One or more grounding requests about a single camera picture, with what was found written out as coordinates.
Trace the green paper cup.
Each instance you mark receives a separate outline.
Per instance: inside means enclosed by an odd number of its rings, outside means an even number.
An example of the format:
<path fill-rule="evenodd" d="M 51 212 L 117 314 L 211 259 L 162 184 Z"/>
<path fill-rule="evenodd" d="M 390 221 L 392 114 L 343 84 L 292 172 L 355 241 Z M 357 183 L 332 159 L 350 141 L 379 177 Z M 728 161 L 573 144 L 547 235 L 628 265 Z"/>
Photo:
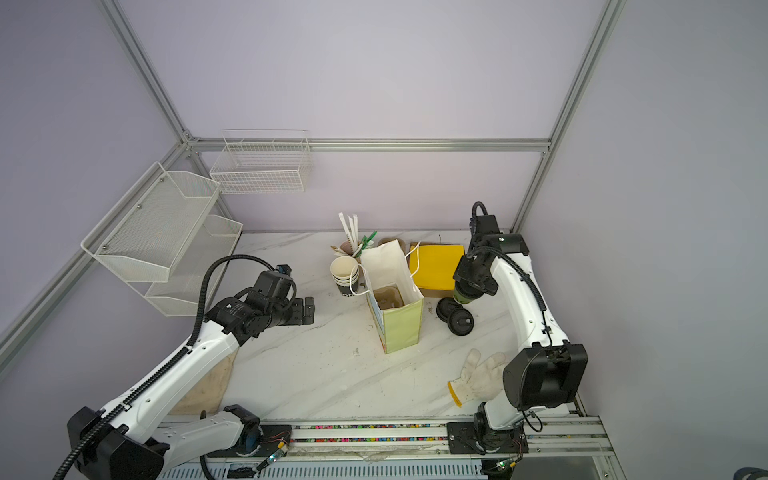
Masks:
<path fill-rule="evenodd" d="M 459 290 L 453 292 L 453 299 L 462 305 L 467 305 L 475 300 L 473 296 L 467 296 Z"/>

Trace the single brown pulp cup carrier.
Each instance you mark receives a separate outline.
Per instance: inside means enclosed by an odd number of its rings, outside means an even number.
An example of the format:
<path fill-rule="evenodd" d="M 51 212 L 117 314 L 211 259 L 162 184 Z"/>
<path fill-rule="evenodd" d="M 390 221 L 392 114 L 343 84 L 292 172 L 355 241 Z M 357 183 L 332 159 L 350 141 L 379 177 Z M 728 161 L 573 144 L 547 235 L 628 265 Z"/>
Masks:
<path fill-rule="evenodd" d="M 400 290 L 396 286 L 387 286 L 373 292 L 379 310 L 398 309 L 405 306 Z"/>

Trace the white and green paper bag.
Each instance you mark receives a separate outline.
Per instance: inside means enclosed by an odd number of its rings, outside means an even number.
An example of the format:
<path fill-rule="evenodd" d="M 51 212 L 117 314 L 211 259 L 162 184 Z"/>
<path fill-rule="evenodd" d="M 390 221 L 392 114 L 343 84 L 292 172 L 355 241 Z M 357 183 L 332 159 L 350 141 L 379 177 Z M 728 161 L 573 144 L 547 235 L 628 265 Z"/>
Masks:
<path fill-rule="evenodd" d="M 420 338 L 424 296 L 408 259 L 397 240 L 366 249 L 360 258 L 365 289 L 358 295 L 368 301 L 385 354 L 414 346 Z"/>

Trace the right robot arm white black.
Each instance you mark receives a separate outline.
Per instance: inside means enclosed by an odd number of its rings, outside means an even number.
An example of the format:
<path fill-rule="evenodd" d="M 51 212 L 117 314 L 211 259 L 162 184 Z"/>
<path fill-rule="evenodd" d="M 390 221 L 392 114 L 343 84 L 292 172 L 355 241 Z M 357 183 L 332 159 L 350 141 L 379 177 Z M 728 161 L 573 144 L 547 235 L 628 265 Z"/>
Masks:
<path fill-rule="evenodd" d="M 469 229 L 468 250 L 453 274 L 453 294 L 439 301 L 438 316 L 453 334 L 466 336 L 474 327 L 467 305 L 501 295 L 512 321 L 515 355 L 484 358 L 471 351 L 448 389 L 457 406 L 480 403 L 465 441 L 469 450 L 486 454 L 514 446 L 522 453 L 523 427 L 541 411 L 575 399 L 588 354 L 554 318 L 523 236 L 503 232 L 481 202 L 473 206 Z"/>

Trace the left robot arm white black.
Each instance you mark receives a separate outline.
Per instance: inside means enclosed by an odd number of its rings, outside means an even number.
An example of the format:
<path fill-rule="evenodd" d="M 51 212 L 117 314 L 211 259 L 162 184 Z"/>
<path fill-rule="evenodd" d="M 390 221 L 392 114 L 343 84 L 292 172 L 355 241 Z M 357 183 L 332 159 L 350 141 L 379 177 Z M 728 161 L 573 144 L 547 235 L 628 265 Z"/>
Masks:
<path fill-rule="evenodd" d="M 99 410 L 84 407 L 68 421 L 71 452 L 55 473 L 76 468 L 89 479 L 156 479 L 177 465 L 215 451 L 269 456 L 288 431 L 268 437 L 259 417 L 234 404 L 217 414 L 163 428 L 161 422 L 214 367 L 243 344 L 275 326 L 314 322 L 313 298 L 272 298 L 242 290 L 209 310 L 193 344 Z"/>

